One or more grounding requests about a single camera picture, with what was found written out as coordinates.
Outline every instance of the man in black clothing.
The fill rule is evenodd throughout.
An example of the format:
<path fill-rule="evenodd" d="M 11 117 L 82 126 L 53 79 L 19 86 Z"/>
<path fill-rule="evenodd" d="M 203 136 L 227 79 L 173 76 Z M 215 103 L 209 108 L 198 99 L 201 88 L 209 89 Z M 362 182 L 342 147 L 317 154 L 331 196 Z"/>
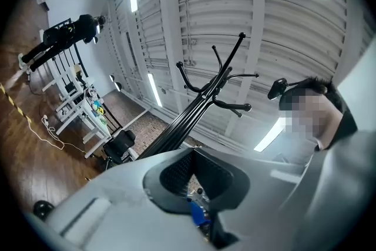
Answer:
<path fill-rule="evenodd" d="M 325 150 L 338 140 L 357 131 L 349 111 L 331 82 L 308 78 L 282 94 L 279 110 L 286 117 L 286 129 L 312 135 L 318 145 L 315 150 Z"/>
<path fill-rule="evenodd" d="M 81 15 L 77 21 L 64 25 L 59 29 L 47 29 L 43 33 L 42 43 L 37 45 L 26 55 L 19 54 L 20 68 L 23 68 L 24 65 L 48 48 L 49 50 L 30 66 L 31 71 L 35 71 L 64 49 L 71 47 L 73 43 L 77 43 L 80 40 L 83 40 L 84 43 L 89 43 L 95 38 L 97 31 L 99 31 L 98 29 L 103 26 L 105 22 L 106 19 L 104 16 L 93 18 L 90 15 Z"/>

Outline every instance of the dark hair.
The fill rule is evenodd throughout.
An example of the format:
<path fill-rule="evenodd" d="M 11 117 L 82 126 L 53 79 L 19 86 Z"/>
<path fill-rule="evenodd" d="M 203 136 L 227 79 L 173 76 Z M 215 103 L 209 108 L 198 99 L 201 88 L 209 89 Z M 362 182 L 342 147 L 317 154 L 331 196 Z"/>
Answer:
<path fill-rule="evenodd" d="M 103 25 L 103 24 L 105 24 L 105 23 L 106 23 L 106 17 L 104 17 L 104 16 L 99 16 L 99 17 L 98 17 L 98 23 L 99 23 L 99 25 Z"/>
<path fill-rule="evenodd" d="M 316 93 L 325 95 L 326 98 L 340 111 L 343 113 L 343 102 L 338 94 L 336 88 L 334 87 L 331 81 L 325 81 L 323 79 L 318 79 L 317 77 L 309 77 L 303 81 L 301 81 L 298 85 L 294 88 L 289 89 L 288 91 L 284 92 L 280 98 L 279 108 L 283 110 L 286 108 L 285 104 L 290 102 L 291 95 L 304 95 L 305 89 L 311 89 Z"/>

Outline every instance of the yellow and black tape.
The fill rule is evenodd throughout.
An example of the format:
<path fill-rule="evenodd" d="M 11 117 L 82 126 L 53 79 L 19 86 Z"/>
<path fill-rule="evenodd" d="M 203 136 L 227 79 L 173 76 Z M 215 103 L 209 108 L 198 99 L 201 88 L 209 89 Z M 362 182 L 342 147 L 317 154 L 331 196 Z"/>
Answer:
<path fill-rule="evenodd" d="M 5 89 L 4 89 L 4 86 L 3 86 L 1 83 L 0 83 L 0 89 L 1 89 L 2 93 L 4 93 L 5 96 L 8 98 L 8 100 L 9 100 L 9 102 L 12 104 L 12 106 L 13 106 L 14 108 L 16 108 L 17 111 L 18 111 L 18 112 L 19 112 L 24 118 L 26 118 L 26 119 L 28 120 L 29 123 L 31 123 L 31 119 L 28 118 L 28 117 L 24 114 L 24 112 L 20 109 L 20 107 L 18 107 L 18 106 L 14 103 L 13 99 L 7 94 L 7 92 L 6 92 Z"/>

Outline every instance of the black ball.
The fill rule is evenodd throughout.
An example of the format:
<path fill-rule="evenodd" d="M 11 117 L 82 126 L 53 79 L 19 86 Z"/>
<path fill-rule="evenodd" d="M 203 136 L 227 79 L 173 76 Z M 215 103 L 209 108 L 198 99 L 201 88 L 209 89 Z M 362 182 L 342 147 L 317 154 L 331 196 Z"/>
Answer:
<path fill-rule="evenodd" d="M 244 105 L 245 105 L 245 107 L 246 107 L 246 108 L 244 109 L 244 111 L 247 111 L 247 112 L 251 111 L 252 106 L 251 106 L 249 103 L 245 103 Z"/>
<path fill-rule="evenodd" d="M 34 204 L 33 213 L 41 220 L 46 220 L 47 216 L 54 208 L 54 205 L 51 203 L 44 200 L 39 200 Z"/>

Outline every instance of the black jacket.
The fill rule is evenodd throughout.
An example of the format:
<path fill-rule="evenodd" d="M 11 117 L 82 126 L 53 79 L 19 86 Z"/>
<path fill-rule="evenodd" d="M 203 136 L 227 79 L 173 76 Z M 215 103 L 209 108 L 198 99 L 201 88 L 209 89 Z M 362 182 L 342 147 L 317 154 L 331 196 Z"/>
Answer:
<path fill-rule="evenodd" d="M 89 43 L 95 37 L 98 22 L 91 15 L 81 15 L 73 24 L 75 26 L 75 33 L 72 43 L 77 43 L 80 40 Z"/>
<path fill-rule="evenodd" d="M 329 146 L 326 149 L 330 149 L 333 144 L 335 144 L 337 141 L 346 138 L 347 136 L 350 136 L 354 134 L 358 130 L 357 124 L 355 123 L 355 120 L 350 113 L 350 111 L 345 111 L 343 113 L 342 120 L 338 126 L 338 129 L 336 133 L 334 134 L 334 137 L 329 144 Z M 318 145 L 314 149 L 316 152 L 320 151 Z"/>

